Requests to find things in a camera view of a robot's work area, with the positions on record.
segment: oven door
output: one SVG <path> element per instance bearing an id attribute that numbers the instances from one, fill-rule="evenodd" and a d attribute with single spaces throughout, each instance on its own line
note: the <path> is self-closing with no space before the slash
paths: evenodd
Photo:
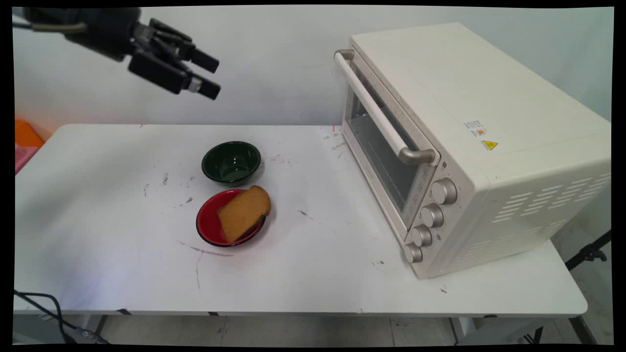
<path id="1" fill-rule="evenodd" d="M 356 50 L 337 51 L 335 62 L 349 84 L 344 136 L 394 232 L 404 241 L 439 153 Z"/>

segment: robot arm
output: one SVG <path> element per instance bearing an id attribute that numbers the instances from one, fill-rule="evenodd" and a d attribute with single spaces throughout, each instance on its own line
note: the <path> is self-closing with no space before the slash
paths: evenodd
<path id="1" fill-rule="evenodd" d="M 14 27 L 63 33 L 76 44 L 122 62 L 132 59 L 128 70 L 179 94 L 181 90 L 215 99 L 220 86 L 196 73 L 182 61 L 215 73 L 219 61 L 196 48 L 191 37 L 151 19 L 139 23 L 140 8 L 13 8 L 30 24 Z"/>

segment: white table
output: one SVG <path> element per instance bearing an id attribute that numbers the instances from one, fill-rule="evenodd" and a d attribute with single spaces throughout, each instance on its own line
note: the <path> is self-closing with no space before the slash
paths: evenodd
<path id="1" fill-rule="evenodd" d="M 195 219 L 228 189 L 200 162 L 230 140 L 260 150 L 248 186 L 268 191 L 272 212 L 251 241 L 221 248 Z M 529 330 L 587 310 L 550 241 L 418 279 L 340 127 L 66 125 L 15 185 L 14 287 L 70 314 L 494 314 Z M 19 298 L 13 311 L 38 313 Z"/>

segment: red bowl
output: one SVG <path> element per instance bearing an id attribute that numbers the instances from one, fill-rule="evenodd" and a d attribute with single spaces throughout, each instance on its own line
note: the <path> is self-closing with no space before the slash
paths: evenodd
<path id="1" fill-rule="evenodd" d="M 259 230 L 265 223 L 265 217 L 263 217 L 249 235 L 244 236 L 239 241 L 227 242 L 224 236 L 224 230 L 222 229 L 220 218 L 217 216 L 217 211 L 243 191 L 242 189 L 226 190 L 209 198 L 209 200 L 202 205 L 196 217 L 196 229 L 198 230 L 198 235 L 200 235 L 203 240 L 213 246 L 232 247 L 246 242 L 259 233 Z"/>

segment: yellow warning sticker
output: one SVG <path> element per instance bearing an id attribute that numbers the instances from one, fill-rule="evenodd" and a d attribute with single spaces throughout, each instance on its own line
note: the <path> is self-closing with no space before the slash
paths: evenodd
<path id="1" fill-rule="evenodd" d="M 488 140 L 483 140 L 483 143 L 489 150 L 493 150 L 498 145 L 496 142 L 489 142 Z"/>

